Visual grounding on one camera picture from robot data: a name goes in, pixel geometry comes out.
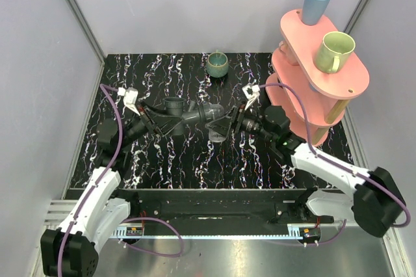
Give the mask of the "dark grey pipe tee fitting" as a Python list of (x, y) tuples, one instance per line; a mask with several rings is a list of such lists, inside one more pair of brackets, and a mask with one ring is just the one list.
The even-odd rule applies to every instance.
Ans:
[(167, 97), (163, 99), (164, 109), (169, 116), (182, 117), (180, 124), (176, 125), (170, 132), (171, 136), (183, 135), (185, 125), (194, 125), (198, 122), (205, 123), (207, 116), (203, 105), (196, 105), (191, 101), (188, 109), (185, 109), (185, 100), (178, 97)]

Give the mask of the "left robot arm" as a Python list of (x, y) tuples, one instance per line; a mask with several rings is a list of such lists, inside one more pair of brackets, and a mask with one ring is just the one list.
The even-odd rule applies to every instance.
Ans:
[(57, 229), (46, 229), (40, 239), (46, 276), (93, 276), (99, 253), (124, 220), (140, 216), (135, 195), (115, 194), (131, 160), (124, 149), (147, 133), (169, 134), (182, 117), (148, 105), (132, 105), (134, 117), (123, 124), (121, 116), (97, 126), (98, 159), (88, 185)]

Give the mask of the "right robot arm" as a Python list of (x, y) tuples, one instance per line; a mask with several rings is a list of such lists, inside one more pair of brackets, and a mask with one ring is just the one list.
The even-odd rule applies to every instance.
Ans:
[(410, 224), (410, 211), (386, 169), (369, 170), (328, 155), (295, 135), (289, 125), (283, 108), (272, 105), (263, 116), (234, 107), (206, 126), (223, 137), (241, 131), (255, 135), (267, 143), (281, 163), (309, 172), (338, 189), (337, 193), (309, 191), (295, 206), (301, 222), (320, 216), (353, 220), (374, 237), (383, 237), (391, 227)]

